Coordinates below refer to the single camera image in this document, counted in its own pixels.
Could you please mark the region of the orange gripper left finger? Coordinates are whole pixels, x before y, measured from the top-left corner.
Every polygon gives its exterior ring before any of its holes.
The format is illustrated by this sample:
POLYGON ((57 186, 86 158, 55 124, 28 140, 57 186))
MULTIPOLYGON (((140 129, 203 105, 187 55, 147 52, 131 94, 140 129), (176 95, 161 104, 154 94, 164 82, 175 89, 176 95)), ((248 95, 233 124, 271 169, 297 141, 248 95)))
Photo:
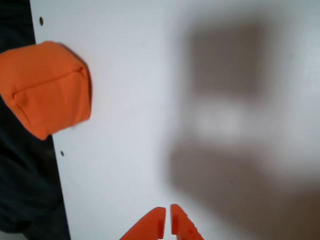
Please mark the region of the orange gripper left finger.
POLYGON ((120 240, 162 240, 165 221, 166 209, 155 207, 137 221, 120 240))

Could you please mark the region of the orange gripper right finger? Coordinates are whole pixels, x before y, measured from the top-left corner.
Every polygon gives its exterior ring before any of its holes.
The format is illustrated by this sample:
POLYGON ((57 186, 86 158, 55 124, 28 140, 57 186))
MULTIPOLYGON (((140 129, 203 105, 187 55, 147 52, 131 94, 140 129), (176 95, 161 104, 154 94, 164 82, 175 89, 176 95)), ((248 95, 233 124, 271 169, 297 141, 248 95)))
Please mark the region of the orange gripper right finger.
POLYGON ((204 240, 188 215, 178 204, 170 206, 171 234, 177 240, 204 240))

